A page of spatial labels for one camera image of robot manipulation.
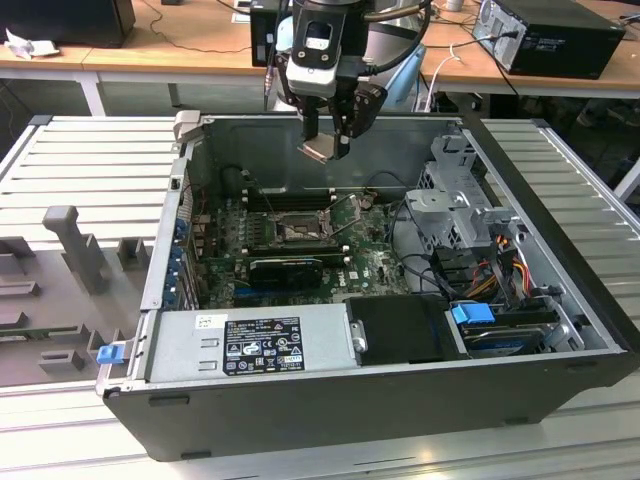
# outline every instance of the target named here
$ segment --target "desk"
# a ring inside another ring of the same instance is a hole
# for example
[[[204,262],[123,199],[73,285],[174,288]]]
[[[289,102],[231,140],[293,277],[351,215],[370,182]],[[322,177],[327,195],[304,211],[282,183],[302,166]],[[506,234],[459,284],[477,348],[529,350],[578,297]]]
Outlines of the desk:
[[[183,50],[155,35],[151,22],[158,18],[143,0],[133,0],[136,24],[121,49],[63,47],[62,55],[25,61],[0,50],[0,78],[71,80],[82,86],[92,115],[105,115],[101,82],[168,83],[172,103],[179,103],[175,84],[254,85],[262,83],[263,68],[251,66],[249,25],[232,24],[232,12],[215,0],[187,0],[182,6],[162,6],[160,0],[146,0],[163,13],[155,24],[178,45],[234,53],[203,53]],[[616,18],[634,7],[613,2],[581,0],[598,13]],[[477,10],[467,4],[461,13],[444,14],[462,20]],[[470,35],[455,25],[432,24],[424,43],[448,45],[464,42]],[[489,55],[479,45],[461,47],[462,63],[448,62],[438,75],[441,91],[511,93]],[[430,79],[447,49],[430,49],[422,66]],[[640,96],[640,41],[623,41],[599,80],[511,76],[522,95],[595,98],[638,98]]]

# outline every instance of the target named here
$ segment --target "blue latch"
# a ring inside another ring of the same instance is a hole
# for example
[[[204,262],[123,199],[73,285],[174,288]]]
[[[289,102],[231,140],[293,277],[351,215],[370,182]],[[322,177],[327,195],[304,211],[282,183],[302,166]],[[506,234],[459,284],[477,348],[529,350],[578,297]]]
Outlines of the blue latch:
[[[496,321],[488,303],[459,303],[451,309],[451,314],[458,325]]]
[[[124,363],[124,345],[103,345],[98,350],[96,362],[99,365]]]

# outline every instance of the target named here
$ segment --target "sticker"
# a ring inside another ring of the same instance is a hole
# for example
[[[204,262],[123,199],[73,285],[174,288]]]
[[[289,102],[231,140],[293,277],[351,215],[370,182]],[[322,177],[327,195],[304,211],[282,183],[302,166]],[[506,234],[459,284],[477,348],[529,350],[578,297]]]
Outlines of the sticker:
[[[0,343],[10,343],[10,342],[26,342],[27,337],[24,335],[5,335],[0,337]]]
[[[227,321],[224,347],[222,370],[229,376],[304,370],[300,317]]]
[[[201,328],[224,328],[228,315],[196,315],[196,329]]]

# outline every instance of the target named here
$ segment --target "warning label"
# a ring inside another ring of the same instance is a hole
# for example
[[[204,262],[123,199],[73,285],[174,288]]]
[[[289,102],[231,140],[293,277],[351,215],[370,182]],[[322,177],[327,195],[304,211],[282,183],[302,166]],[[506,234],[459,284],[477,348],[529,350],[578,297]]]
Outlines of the warning label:
[[[227,321],[224,345],[227,375],[304,370],[300,317]]]

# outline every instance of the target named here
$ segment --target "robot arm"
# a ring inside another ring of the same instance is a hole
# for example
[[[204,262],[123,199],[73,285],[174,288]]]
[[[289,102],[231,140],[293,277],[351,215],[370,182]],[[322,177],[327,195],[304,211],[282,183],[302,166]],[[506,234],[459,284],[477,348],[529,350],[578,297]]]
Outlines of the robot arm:
[[[276,55],[276,67],[286,102],[302,118],[305,154],[321,163],[342,158],[351,139],[371,127],[387,91],[359,78],[390,70],[411,55],[424,36],[429,14],[409,48],[384,65],[369,65],[363,58],[369,23],[415,14],[430,2],[373,13],[372,0],[294,0],[293,47]],[[318,109],[325,106],[333,119],[333,136],[318,133]]]

